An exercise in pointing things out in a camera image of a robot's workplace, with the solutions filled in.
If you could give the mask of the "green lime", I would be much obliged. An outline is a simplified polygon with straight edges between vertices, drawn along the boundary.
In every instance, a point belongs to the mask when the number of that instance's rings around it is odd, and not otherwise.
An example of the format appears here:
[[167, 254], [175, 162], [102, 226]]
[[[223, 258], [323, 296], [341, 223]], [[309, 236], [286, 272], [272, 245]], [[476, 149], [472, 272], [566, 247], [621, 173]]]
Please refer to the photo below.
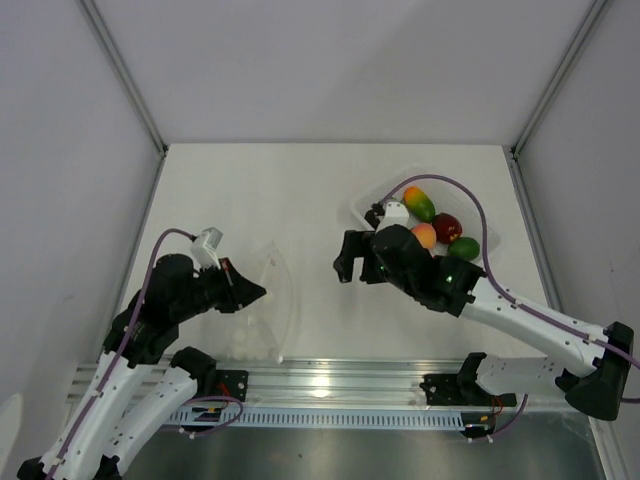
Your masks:
[[473, 261], [479, 257], [481, 247], [479, 242], [472, 237], [459, 237], [454, 240], [447, 249], [449, 256], [461, 258], [466, 261]]

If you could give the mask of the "dark red apple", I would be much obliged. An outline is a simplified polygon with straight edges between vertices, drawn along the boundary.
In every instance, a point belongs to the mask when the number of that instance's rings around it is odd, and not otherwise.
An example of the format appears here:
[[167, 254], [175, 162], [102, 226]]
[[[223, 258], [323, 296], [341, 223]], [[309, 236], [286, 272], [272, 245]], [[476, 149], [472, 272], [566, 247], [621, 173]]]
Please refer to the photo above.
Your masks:
[[463, 228], [460, 221], [449, 213], [437, 214], [432, 222], [439, 243], [449, 245], [462, 236]]

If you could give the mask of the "orange peach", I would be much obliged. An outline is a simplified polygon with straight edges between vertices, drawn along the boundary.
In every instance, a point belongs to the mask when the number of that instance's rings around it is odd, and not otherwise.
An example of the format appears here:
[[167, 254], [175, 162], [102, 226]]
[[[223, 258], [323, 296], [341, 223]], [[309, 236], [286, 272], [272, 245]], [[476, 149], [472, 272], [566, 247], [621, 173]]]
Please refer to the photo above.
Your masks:
[[420, 223], [411, 229], [420, 245], [425, 249], [432, 249], [437, 243], [437, 234], [429, 223]]

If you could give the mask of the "clear zip top bag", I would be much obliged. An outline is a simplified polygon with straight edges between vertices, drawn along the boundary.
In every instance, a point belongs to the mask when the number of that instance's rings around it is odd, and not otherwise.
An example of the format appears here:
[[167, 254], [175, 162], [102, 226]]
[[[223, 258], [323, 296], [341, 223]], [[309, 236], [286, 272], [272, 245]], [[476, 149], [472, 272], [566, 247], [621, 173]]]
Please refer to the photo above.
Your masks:
[[226, 354], [233, 361], [280, 364], [293, 325], [296, 292], [289, 265], [275, 242], [253, 253], [243, 274], [266, 294], [233, 317]]

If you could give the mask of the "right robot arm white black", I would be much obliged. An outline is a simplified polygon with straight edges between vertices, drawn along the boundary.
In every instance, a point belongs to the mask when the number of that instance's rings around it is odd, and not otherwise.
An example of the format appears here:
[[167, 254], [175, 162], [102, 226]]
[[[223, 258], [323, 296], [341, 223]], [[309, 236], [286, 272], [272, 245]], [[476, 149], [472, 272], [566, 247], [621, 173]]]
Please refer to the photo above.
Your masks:
[[389, 283], [431, 311], [492, 327], [540, 351], [529, 358], [472, 352], [446, 387], [435, 375], [421, 385], [430, 405], [507, 406], [533, 394], [565, 400], [575, 410], [604, 421], [617, 419], [631, 367], [634, 332], [615, 322], [585, 323], [532, 306], [492, 281], [481, 267], [452, 256], [432, 255], [407, 228], [379, 232], [348, 230], [333, 268], [343, 283], [354, 262], [367, 284]]

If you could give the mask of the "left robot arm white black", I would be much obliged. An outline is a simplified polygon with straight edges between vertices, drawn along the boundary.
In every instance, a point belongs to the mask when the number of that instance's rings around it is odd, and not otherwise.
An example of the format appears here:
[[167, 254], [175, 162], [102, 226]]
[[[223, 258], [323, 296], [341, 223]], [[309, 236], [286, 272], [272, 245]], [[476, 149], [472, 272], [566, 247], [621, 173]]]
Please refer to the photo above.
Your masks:
[[120, 479], [180, 406], [192, 399], [231, 401], [218, 388], [216, 360], [194, 347], [174, 354], [141, 401], [132, 398], [177, 340], [181, 323], [210, 310], [236, 313], [266, 293], [227, 258], [195, 269], [186, 255], [161, 257], [113, 320], [94, 377], [63, 433], [45, 454], [24, 461], [18, 478]]

